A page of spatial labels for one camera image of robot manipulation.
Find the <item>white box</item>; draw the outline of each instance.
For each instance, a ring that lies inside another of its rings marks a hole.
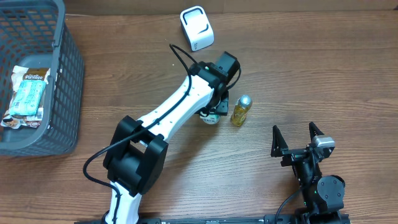
[[[181,28],[192,51],[203,49],[214,42],[214,33],[205,10],[193,6],[180,14]]]

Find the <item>can lid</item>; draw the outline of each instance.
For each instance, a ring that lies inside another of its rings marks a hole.
[[[249,95],[243,95],[239,99],[239,104],[243,107],[251,106],[252,101]]]

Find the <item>snack package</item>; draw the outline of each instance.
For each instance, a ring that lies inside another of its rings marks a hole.
[[[14,93],[0,125],[13,129],[21,126],[37,128],[43,119],[44,88],[50,69],[15,66],[12,72]]]

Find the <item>wooden table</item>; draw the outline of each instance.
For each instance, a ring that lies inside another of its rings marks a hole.
[[[297,12],[209,15],[215,43],[243,69],[230,93],[254,104],[245,124],[191,118],[170,142],[163,173],[141,203],[150,217],[250,217],[275,213],[298,183],[271,158],[272,126],[290,148],[310,142],[308,123],[333,136],[323,175],[346,181],[353,223],[397,223],[398,13]],[[86,180],[83,163],[107,146],[125,115],[161,104],[184,79],[169,43],[188,49],[179,16],[69,17],[86,63],[80,140],[70,155],[0,158],[0,223],[98,219],[110,189]],[[102,158],[89,172],[106,180]],[[301,198],[284,213],[301,207]]]

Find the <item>gray plastic basket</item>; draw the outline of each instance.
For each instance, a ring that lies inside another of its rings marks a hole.
[[[51,68],[38,128],[0,128],[0,155],[44,156],[74,150],[84,63],[65,25],[61,0],[0,1],[0,115],[12,96],[15,65]]]

